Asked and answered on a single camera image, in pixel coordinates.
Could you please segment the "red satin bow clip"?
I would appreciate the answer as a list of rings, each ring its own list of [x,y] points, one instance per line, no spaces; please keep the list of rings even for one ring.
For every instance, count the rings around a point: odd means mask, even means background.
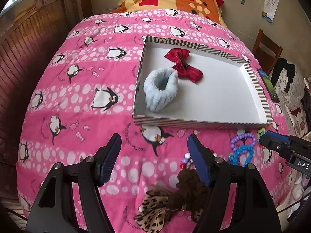
[[[202,80],[203,72],[187,64],[186,60],[189,55],[189,50],[173,48],[164,57],[175,63],[172,68],[177,71],[179,79],[188,79],[192,83],[198,83]]]

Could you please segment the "brown velvet scrunchie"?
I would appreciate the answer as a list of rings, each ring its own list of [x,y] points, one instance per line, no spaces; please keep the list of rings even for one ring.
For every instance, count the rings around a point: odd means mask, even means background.
[[[211,189],[203,183],[195,169],[183,169],[178,173],[177,191],[168,198],[171,211],[191,212],[191,219],[198,222],[211,198]]]

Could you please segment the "wooden chair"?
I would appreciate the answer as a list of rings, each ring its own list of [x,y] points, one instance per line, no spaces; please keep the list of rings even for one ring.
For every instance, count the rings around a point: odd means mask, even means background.
[[[264,72],[269,75],[275,67],[283,48],[272,41],[263,30],[260,29],[252,48],[252,54],[259,62]]]

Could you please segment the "white floral black-bow cushion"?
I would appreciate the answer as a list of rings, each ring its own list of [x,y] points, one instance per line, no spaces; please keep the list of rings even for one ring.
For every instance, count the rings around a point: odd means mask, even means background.
[[[283,105],[294,111],[305,94],[304,77],[299,67],[279,58],[269,78]]]

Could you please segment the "black smartphone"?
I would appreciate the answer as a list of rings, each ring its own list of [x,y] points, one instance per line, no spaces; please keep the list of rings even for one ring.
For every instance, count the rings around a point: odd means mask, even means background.
[[[264,83],[264,85],[265,85],[265,87],[266,87],[266,89],[270,95],[272,102],[278,103],[279,102],[278,95],[277,95],[275,88],[272,85],[268,75],[261,68],[257,69],[257,72],[259,73],[261,79],[263,80],[263,83]]]

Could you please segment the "wall calendar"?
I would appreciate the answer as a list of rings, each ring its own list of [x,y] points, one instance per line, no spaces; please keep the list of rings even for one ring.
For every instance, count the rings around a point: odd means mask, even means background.
[[[278,6],[279,0],[265,0],[263,11],[262,11],[262,17],[269,23],[273,22],[273,19],[276,14],[277,6]]]

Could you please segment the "striped white cardboard tray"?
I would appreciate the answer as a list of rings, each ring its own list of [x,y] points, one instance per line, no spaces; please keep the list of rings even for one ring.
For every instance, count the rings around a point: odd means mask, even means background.
[[[176,97],[152,113],[145,103],[145,79],[153,70],[174,65],[165,55],[176,47],[189,50],[186,62],[202,71],[202,80],[179,79]],[[273,122],[264,91],[244,59],[203,44],[155,36],[145,38],[132,118],[137,125],[211,129],[260,128]]]

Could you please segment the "light blue fluffy scrunchie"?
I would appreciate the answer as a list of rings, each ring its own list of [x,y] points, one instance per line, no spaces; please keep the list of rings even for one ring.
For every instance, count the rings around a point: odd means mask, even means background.
[[[158,113],[165,108],[177,95],[178,80],[178,73],[173,68],[151,71],[143,86],[147,110]]]

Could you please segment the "leopard print bow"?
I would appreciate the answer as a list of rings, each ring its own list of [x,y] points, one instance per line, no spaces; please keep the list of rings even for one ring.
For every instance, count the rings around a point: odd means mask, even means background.
[[[144,232],[160,232],[185,203],[186,196],[180,191],[151,186],[133,219]]]

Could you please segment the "pink penguin blanket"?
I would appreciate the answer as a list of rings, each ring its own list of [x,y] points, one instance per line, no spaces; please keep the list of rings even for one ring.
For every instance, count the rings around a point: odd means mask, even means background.
[[[148,187],[173,188],[186,152],[197,135],[221,156],[241,131],[157,128],[166,138],[147,142],[132,121],[135,81],[146,35],[173,37],[242,54],[256,70],[251,51],[215,20],[180,10],[145,10],[98,15],[71,30],[34,90],[19,145],[18,195],[26,215],[56,162],[79,163],[114,133],[122,149],[110,181],[99,189],[116,232],[138,232],[133,216]]]

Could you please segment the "wooden headboard panel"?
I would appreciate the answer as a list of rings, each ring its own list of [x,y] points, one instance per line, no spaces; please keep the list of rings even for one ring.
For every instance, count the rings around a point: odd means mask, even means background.
[[[1,14],[1,163],[17,161],[32,92],[78,19],[75,0],[19,0]]]

